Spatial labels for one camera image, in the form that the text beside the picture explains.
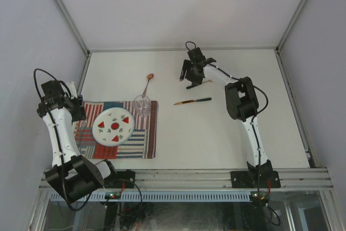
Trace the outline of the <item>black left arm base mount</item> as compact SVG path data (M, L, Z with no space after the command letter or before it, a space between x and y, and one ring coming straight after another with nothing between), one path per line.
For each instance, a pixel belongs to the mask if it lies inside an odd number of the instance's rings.
M132 183L135 182L135 177L136 173L132 170L116 171L104 180L104 187L106 189L121 189L124 183L125 188L133 189L135 186Z

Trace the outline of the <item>gold fork green handle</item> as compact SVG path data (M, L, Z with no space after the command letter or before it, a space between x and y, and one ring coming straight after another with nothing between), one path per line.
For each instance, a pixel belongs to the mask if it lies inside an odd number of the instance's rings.
M205 84L205 83L208 83L208 82L213 82L213 80L206 80L206 81L203 81L202 83L192 83L191 85L187 86L186 89L189 90L189 89L192 89L192 88L195 88L195 87L198 87L202 84Z

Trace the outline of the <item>striped patchwork placemat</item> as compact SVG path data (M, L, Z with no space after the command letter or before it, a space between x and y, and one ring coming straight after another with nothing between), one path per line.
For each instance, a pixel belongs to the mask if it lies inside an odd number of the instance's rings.
M134 108L133 101L83 102L88 124L83 130L80 143L77 135L81 121L73 123L74 136L80 153L87 159L153 159L156 152L156 124L158 102L151 102L151 112L141 117ZM109 108L124 108L135 119L135 130L123 144L106 147L96 142L92 135L95 118Z

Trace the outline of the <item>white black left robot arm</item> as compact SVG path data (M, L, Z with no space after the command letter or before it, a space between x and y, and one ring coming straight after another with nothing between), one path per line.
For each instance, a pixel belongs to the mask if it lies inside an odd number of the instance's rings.
M86 119L83 97L76 93L73 82L52 80L41 85L44 96L37 113L45 122L52 145L52 168L45 179L67 204L91 195L106 186L114 187L118 174L107 159L93 164L80 152L73 123Z

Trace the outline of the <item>gold knife green handle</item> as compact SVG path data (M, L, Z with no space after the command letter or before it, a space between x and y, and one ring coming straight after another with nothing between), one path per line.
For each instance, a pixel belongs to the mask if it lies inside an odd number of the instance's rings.
M180 102L174 103L174 105L182 105L182 104L189 104L189 103L196 103L196 102L206 102L206 101L211 101L211 100L212 100L211 97L207 97L207 98L200 98L200 99L196 99L196 100L180 101Z

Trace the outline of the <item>white watermelon pattern plate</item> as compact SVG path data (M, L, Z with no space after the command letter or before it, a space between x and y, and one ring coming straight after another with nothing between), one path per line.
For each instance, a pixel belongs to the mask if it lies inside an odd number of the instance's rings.
M115 147L127 141L135 130L133 115L124 108L109 108L101 112L92 125L92 135L97 143Z

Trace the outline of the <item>pink handled spoon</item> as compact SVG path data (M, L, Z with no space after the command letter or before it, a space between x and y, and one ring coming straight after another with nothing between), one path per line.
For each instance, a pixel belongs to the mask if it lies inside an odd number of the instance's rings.
M146 86L145 86L145 88L144 88L144 90L143 90L143 93L141 94L141 97L142 97L142 98L145 98L145 97L146 97L149 82L150 82L150 80L153 79L153 78L154 78L154 74L153 74L153 73L150 73L150 74L147 75L147 84L146 84Z

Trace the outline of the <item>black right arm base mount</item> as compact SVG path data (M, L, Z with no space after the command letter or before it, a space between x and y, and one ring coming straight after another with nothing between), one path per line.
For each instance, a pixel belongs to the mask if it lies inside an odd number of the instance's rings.
M260 177L256 173L251 177L250 171L231 171L231 185L236 189L246 188L281 188L280 177L277 171L270 171Z

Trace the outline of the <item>clear drinking glass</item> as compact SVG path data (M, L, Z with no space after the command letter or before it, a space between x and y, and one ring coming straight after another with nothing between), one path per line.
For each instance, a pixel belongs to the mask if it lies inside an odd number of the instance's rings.
M151 100L146 95L138 95L133 100L134 108L141 117L147 117L151 112Z

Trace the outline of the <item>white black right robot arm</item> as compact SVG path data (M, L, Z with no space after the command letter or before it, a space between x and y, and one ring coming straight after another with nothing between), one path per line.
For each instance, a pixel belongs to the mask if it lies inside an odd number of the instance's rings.
M205 79L224 87L227 112L233 120L241 121L245 132L249 183L254 187L263 186L272 172L272 164L266 155L258 129L258 115L263 109L259 109L256 91L265 97L264 108L269 104L268 96L253 85L250 77L237 78L225 72L216 64L215 59L206 58L199 47L188 49L187 54L189 58L183 62L179 80L191 83L187 89L202 85Z

